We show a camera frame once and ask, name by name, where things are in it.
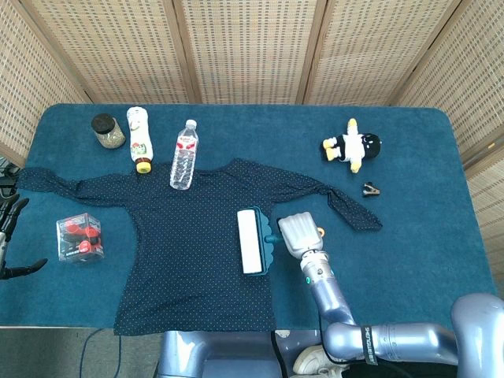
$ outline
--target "glass jar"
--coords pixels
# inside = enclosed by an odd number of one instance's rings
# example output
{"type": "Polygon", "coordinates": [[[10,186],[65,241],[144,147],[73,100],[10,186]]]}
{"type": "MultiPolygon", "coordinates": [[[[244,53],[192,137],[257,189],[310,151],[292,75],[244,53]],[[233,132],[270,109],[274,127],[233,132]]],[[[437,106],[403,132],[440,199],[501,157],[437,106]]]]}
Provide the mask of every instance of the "glass jar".
{"type": "Polygon", "coordinates": [[[93,118],[91,127],[96,138],[105,148],[118,148],[126,140],[116,119],[110,114],[102,113],[97,115],[93,118]]]}

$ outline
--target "teal tablecloth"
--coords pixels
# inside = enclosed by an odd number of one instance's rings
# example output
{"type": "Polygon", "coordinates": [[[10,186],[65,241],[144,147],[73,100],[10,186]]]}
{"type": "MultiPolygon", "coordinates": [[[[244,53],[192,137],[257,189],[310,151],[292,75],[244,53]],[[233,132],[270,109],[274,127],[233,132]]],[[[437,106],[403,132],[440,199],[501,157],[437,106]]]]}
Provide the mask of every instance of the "teal tablecloth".
{"type": "MultiPolygon", "coordinates": [[[[39,123],[27,166],[50,168],[66,179],[129,172],[133,162],[128,141],[118,150],[105,150],[91,130],[93,116],[110,113],[129,136],[128,107],[50,107],[39,123]]],[[[290,169],[340,188],[381,219],[381,231],[355,232],[320,195],[278,205],[272,217],[275,224],[277,217],[313,214],[326,230],[324,248],[357,321],[435,321],[449,327],[457,297],[495,292],[444,113],[347,106],[145,107],[155,161],[172,159],[177,133],[186,119],[196,119],[197,168],[245,158],[290,169]],[[322,161],[320,151],[321,141],[344,133],[351,117],[360,132],[375,133],[383,141],[381,154],[364,161],[357,175],[347,163],[322,161]],[[366,181],[380,188],[380,197],[361,197],[366,181]]],[[[50,260],[36,274],[0,282],[0,324],[112,327],[136,244],[126,211],[84,206],[47,193],[21,195],[31,201],[13,235],[8,264],[50,260]],[[84,212],[102,222],[106,258],[84,267],[60,263],[56,220],[84,212]]],[[[315,303],[298,261],[284,246],[276,247],[274,258],[270,274],[278,328],[315,328],[315,303]]]]}

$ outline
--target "black jar lid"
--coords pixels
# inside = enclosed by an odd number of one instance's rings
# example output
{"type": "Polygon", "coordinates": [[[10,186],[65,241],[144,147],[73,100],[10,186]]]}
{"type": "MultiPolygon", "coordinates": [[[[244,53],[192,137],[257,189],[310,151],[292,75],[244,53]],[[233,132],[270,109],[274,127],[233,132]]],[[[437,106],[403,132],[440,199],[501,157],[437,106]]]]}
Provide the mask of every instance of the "black jar lid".
{"type": "Polygon", "coordinates": [[[116,125],[116,122],[112,118],[110,114],[102,113],[93,118],[91,122],[91,127],[98,134],[108,134],[112,131],[113,127],[116,125]]]}

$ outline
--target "stuffed toy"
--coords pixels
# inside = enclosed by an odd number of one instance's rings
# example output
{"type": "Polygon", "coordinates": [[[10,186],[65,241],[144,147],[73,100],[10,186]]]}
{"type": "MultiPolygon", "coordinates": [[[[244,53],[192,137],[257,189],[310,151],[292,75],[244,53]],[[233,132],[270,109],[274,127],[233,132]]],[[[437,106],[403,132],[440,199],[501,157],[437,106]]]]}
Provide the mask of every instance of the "stuffed toy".
{"type": "Polygon", "coordinates": [[[322,146],[329,161],[336,158],[349,161],[350,170],[357,173],[362,167],[362,159],[374,158],[380,153],[381,141],[378,135],[359,134],[357,121],[351,118],[346,134],[326,139],[322,146]]]}

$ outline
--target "white sneaker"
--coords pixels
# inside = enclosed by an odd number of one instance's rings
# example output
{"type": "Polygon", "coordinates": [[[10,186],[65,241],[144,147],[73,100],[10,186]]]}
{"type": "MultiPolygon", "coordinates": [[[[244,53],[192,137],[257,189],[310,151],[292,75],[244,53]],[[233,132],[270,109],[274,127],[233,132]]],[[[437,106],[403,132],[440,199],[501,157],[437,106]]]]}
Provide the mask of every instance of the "white sneaker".
{"type": "Polygon", "coordinates": [[[314,345],[304,349],[303,352],[296,358],[294,363],[294,372],[301,375],[310,374],[326,374],[329,376],[331,370],[339,370],[339,375],[335,377],[341,377],[341,372],[348,369],[348,365],[336,365],[329,361],[328,356],[324,352],[322,345],[314,345]]]}
{"type": "Polygon", "coordinates": [[[291,376],[291,378],[343,378],[341,373],[347,369],[347,365],[335,366],[330,369],[322,368],[318,374],[303,374],[301,376],[291,376]]]}

